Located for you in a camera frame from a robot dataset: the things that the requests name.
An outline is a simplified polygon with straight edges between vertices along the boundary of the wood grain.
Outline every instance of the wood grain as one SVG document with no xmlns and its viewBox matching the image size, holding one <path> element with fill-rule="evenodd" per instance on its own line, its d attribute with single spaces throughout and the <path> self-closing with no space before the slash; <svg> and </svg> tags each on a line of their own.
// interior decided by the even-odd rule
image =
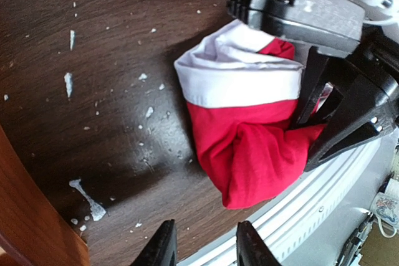
<svg viewBox="0 0 399 266">
<path fill-rule="evenodd" d="M 89 265 L 87 246 L 35 185 L 1 127 L 0 182 L 0 245 L 16 262 Z"/>
<path fill-rule="evenodd" d="M 257 209 L 221 205 L 196 162 L 173 68 L 179 55 L 231 20 L 225 4 L 0 0 L 0 97 L 9 97 L 0 101 L 0 122 L 62 217 L 78 219 L 77 232 L 87 226 L 82 237 L 92 265 L 129 265 L 165 219 L 176 219 L 183 259 Z M 74 79 L 70 100 L 66 72 Z M 68 185 L 77 178 L 106 208 L 102 220 L 84 221 L 89 205 Z"/>
</svg>

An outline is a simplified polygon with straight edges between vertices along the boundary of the white debris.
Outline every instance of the white debris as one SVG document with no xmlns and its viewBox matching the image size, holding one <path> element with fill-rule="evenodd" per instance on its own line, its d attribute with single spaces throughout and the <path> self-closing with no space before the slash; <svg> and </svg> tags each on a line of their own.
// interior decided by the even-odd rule
<svg viewBox="0 0 399 266">
<path fill-rule="evenodd" d="M 97 202 L 95 202 L 82 188 L 80 185 L 81 179 L 71 180 L 69 181 L 69 186 L 75 188 L 80 192 L 84 198 L 90 204 L 90 211 L 94 221 L 99 221 L 107 212 L 106 210 Z"/>
<path fill-rule="evenodd" d="M 148 78 L 148 76 L 146 75 L 146 73 L 142 73 L 142 74 L 139 76 L 138 79 L 144 82 L 147 78 Z"/>
<path fill-rule="evenodd" d="M 153 107 L 148 107 L 148 110 L 145 113 L 145 117 L 149 118 L 150 116 L 152 116 L 153 113 L 154 113 L 154 108 Z"/>
<path fill-rule="evenodd" d="M 67 89 L 67 96 L 68 98 L 70 98 L 70 96 L 72 95 L 72 90 L 74 88 L 74 83 L 72 81 L 72 73 L 66 73 L 64 75 L 64 82 L 65 82 L 65 87 Z"/>
<path fill-rule="evenodd" d="M 72 51 L 75 45 L 75 31 L 70 31 L 69 49 Z"/>
</svg>

